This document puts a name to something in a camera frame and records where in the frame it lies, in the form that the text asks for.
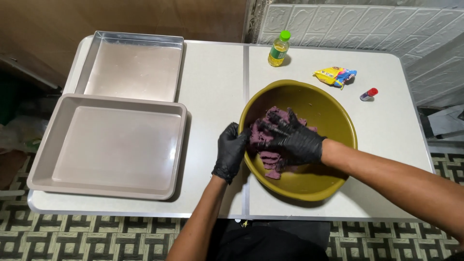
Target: hand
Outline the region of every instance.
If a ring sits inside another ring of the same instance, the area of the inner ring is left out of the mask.
[[[229,185],[240,169],[250,135],[250,129],[243,130],[239,135],[238,124],[233,122],[219,136],[218,160],[212,173],[225,179]]]
[[[317,132],[311,131],[301,123],[295,113],[289,109],[289,122],[287,123],[276,113],[270,113],[269,120],[272,124],[261,122],[260,127],[269,130],[274,139],[267,143],[259,143],[260,150],[283,151],[284,161],[279,165],[281,169],[287,165],[302,165],[319,163],[322,157],[322,141],[327,137],[321,137]]]

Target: floor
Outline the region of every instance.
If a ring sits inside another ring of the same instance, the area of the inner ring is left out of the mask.
[[[464,185],[464,155],[432,153],[438,175]],[[13,188],[27,189],[32,159]],[[187,221],[179,218],[40,215],[27,194],[0,198],[0,261],[164,260]],[[331,222],[337,261],[442,260],[458,242],[427,223]]]

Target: purple dough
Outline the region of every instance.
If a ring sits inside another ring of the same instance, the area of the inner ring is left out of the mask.
[[[264,122],[267,122],[267,123],[270,123],[272,124],[270,121],[269,121],[269,112],[274,112],[276,113],[277,115],[279,115],[280,117],[282,117],[282,119],[284,119],[286,122],[289,122],[289,114],[288,112],[286,111],[283,111],[279,108],[277,108],[276,106],[270,108],[267,112],[266,112],[266,117],[263,118],[263,121]],[[257,143],[260,143],[260,142],[269,142],[273,139],[272,135],[268,132],[268,131],[259,131],[258,130],[258,124],[259,124],[259,119],[256,120],[255,123],[253,123],[251,125],[251,137],[250,137],[250,145],[254,145],[254,144],[257,144]],[[303,119],[303,118],[299,118],[298,121],[306,126],[306,119]],[[317,132],[317,127],[308,127],[308,129],[310,129],[311,131],[314,131],[314,132]],[[280,162],[281,160],[281,156],[280,154],[276,153],[276,152],[272,152],[272,151],[259,151],[259,157],[261,158],[261,161],[263,161],[263,164],[264,164],[264,168],[267,169],[267,170],[271,170],[270,172],[266,173],[266,177],[269,177],[269,178],[273,178],[273,179],[280,179],[280,176],[281,176],[281,173],[280,171],[282,170],[279,170],[278,169],[278,163]],[[296,170],[296,166],[289,166],[289,170],[290,171],[295,171]]]

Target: snack bag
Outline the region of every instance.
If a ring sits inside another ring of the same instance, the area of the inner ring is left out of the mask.
[[[330,67],[314,72],[321,82],[340,87],[340,90],[343,90],[345,82],[356,76],[356,73],[356,70],[348,70],[340,67]]]

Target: silver baking pan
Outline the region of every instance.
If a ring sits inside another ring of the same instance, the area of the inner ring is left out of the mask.
[[[183,37],[96,31],[75,93],[173,102]]]
[[[175,190],[186,115],[179,103],[65,94],[52,114],[27,186],[168,199]]]

